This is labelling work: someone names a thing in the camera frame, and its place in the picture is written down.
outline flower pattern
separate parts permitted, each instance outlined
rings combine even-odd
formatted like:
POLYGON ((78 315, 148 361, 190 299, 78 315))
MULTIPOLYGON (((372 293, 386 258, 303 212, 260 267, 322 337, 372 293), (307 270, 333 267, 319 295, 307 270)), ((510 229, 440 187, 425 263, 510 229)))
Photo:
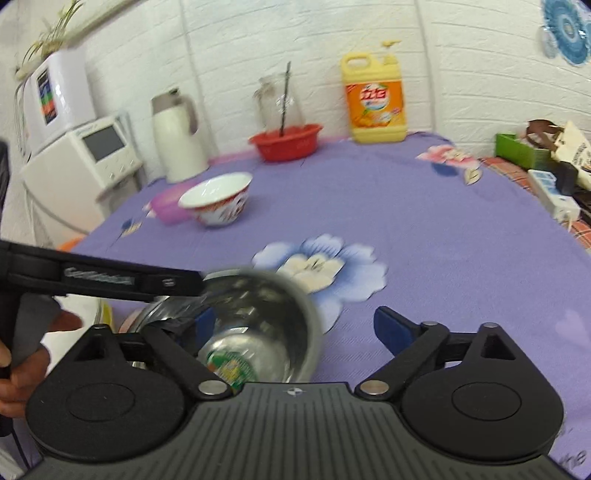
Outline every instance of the flower pattern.
POLYGON ((342 238, 328 233, 301 244, 269 244, 252 263, 291 278, 311 295, 324 333, 336 323, 344 301, 365 301, 386 286, 387 267, 376 262, 372 247, 345 245, 342 238))
POLYGON ((459 168, 476 169, 480 166, 480 162, 472 155, 458 150, 453 145, 429 147, 426 152, 421 153, 417 158, 432 161, 433 163, 445 163, 449 166, 459 168))
POLYGON ((577 8, 570 0, 544 0, 543 11, 546 27, 556 38, 564 58, 573 65, 585 63, 589 45, 577 8))

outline yellow object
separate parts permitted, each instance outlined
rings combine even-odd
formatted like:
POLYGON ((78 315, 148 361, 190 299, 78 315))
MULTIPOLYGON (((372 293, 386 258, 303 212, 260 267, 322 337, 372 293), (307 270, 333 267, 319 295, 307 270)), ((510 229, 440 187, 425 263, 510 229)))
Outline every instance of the yellow object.
POLYGON ((97 323, 106 323, 111 330, 115 331, 115 325, 113 323, 113 309, 111 305, 109 305, 105 300, 99 300, 99 308, 100 308, 100 320, 97 323))
MULTIPOLYGON (((399 40, 382 42, 386 49, 399 40)), ((401 142, 408 126, 402 94, 402 73, 397 58, 386 51, 348 53, 340 61, 349 106, 353 139, 359 143, 401 142)))

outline blue decorative sticker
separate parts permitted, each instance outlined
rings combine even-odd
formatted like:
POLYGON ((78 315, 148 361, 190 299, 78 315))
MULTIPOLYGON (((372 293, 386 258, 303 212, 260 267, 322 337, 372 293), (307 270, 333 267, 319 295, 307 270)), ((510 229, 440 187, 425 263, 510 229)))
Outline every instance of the blue decorative sticker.
POLYGON ((546 27, 564 58, 573 65, 585 63, 589 44, 577 7, 570 0, 544 0, 543 10, 546 27))

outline purple tablecloth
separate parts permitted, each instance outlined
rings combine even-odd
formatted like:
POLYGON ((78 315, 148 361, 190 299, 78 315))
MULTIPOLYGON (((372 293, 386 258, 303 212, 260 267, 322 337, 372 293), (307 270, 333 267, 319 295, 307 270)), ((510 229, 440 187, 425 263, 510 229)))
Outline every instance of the purple tablecloth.
POLYGON ((445 142, 430 134, 400 144, 344 141, 305 161, 212 167, 204 179, 238 170, 254 174, 246 210, 220 229, 142 220, 142 207, 167 187, 157 181, 76 251, 208 271, 249 264, 271 242, 323 233, 372 246, 388 266, 387 286, 368 301, 345 303, 324 336, 314 380, 356 384, 391 358, 372 331, 380 305, 459 332, 497 322, 560 393, 567 418, 553 458, 584 477, 591 470, 591 260, 534 196, 506 178, 485 170, 468 187, 462 176, 443 176, 415 159, 445 142), (120 237, 128 219, 143 224, 120 237))

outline blue gripper pad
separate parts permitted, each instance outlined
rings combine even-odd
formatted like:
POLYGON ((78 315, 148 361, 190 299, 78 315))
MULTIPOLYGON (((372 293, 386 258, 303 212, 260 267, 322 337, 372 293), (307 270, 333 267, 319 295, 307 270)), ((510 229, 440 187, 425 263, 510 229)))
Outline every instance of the blue gripper pad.
POLYGON ((374 332, 394 356, 415 341, 414 332, 410 328, 382 309, 376 309, 374 313, 374 332))

